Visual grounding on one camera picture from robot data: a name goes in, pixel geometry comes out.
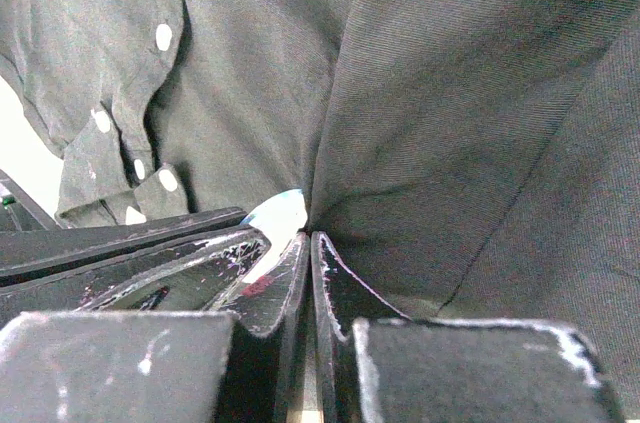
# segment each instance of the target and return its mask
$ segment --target dark green shirt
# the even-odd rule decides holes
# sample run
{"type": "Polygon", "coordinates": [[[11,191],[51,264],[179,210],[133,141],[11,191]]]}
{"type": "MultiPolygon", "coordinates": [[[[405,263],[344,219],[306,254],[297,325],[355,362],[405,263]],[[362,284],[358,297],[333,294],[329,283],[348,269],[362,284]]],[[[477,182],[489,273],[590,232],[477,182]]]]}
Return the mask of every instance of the dark green shirt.
{"type": "Polygon", "coordinates": [[[0,0],[0,74],[66,226],[301,188],[400,308],[567,320],[640,417],[639,8],[0,0]]]}

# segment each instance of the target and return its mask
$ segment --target red paint mark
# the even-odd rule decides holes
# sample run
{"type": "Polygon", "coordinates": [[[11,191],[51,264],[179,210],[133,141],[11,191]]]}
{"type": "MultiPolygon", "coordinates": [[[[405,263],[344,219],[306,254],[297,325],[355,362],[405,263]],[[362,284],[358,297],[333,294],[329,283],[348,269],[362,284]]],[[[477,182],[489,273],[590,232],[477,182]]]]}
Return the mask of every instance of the red paint mark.
{"type": "Polygon", "coordinates": [[[244,290],[242,290],[242,296],[256,296],[262,293],[267,287],[273,283],[275,278],[273,276],[261,276],[255,283],[251,283],[244,290]]]}

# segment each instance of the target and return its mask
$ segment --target white wall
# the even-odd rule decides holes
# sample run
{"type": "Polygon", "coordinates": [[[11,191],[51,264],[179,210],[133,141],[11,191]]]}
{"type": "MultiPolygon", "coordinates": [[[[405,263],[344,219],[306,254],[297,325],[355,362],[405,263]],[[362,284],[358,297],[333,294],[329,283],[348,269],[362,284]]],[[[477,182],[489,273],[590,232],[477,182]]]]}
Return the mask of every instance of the white wall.
{"type": "Polygon", "coordinates": [[[0,78],[0,169],[53,216],[58,207],[62,160],[51,154],[22,114],[11,87],[0,78]]]}

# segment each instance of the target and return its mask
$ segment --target shirt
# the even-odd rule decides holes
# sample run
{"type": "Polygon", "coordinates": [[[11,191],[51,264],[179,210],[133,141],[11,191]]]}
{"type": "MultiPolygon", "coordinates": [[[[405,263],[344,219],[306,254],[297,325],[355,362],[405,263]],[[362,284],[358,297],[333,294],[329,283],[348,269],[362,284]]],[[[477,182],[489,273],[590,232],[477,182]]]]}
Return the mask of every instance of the shirt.
{"type": "Polygon", "coordinates": [[[58,219],[300,188],[414,316],[566,320],[640,417],[639,0],[0,0],[58,219]]]}

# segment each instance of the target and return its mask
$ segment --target white button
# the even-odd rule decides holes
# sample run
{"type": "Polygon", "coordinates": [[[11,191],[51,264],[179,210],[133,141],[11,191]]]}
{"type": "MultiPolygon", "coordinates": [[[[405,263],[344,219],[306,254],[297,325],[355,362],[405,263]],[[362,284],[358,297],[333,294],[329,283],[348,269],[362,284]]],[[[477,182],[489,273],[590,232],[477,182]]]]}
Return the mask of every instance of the white button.
{"type": "Polygon", "coordinates": [[[169,49],[172,37],[173,32],[169,25],[166,23],[158,25],[158,28],[156,28],[156,45],[158,45],[160,51],[167,51],[169,49]]]}
{"type": "Polygon", "coordinates": [[[144,169],[144,163],[142,163],[142,160],[135,160],[133,162],[133,166],[136,169],[136,176],[138,179],[140,181],[144,180],[147,176],[147,170],[144,169]]]}
{"type": "Polygon", "coordinates": [[[127,213],[126,213],[125,218],[124,218],[124,222],[127,225],[138,225],[140,223],[146,223],[147,222],[147,217],[144,216],[142,213],[140,213],[135,208],[133,208],[131,206],[128,206],[127,207],[127,213]]]}
{"type": "Polygon", "coordinates": [[[96,122],[96,126],[102,133],[109,133],[111,129],[111,120],[109,119],[109,115],[107,115],[104,111],[94,111],[91,110],[91,116],[96,122]]]}
{"type": "Polygon", "coordinates": [[[158,173],[158,178],[160,178],[160,183],[164,186],[164,189],[167,191],[176,191],[178,189],[178,180],[173,176],[173,173],[169,170],[160,170],[158,173]]]}

